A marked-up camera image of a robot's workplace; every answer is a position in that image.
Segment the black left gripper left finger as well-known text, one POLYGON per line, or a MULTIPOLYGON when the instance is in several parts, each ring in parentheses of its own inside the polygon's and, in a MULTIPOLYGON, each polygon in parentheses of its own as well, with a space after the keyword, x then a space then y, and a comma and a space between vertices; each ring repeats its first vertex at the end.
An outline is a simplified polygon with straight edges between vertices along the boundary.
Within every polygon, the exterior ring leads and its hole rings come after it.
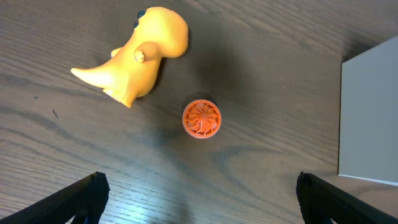
POLYGON ((95 172, 39 202, 1 219, 1 224, 98 224, 109 199, 106 175, 95 172))

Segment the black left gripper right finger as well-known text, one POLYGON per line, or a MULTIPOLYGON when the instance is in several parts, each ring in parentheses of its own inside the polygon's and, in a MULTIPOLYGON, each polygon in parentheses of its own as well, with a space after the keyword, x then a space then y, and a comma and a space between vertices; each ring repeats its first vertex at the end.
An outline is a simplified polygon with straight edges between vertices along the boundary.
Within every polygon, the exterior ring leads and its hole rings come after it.
POLYGON ((311 173, 300 173, 296 194, 306 224, 397 224, 397 218, 311 173))

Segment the white cardboard box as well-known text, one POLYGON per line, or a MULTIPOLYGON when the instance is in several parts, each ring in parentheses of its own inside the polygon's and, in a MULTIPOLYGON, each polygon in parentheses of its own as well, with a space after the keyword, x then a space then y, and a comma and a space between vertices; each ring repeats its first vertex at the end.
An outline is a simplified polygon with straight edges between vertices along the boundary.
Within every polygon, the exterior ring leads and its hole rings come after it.
POLYGON ((338 174, 397 185, 397 37, 341 65, 338 174))

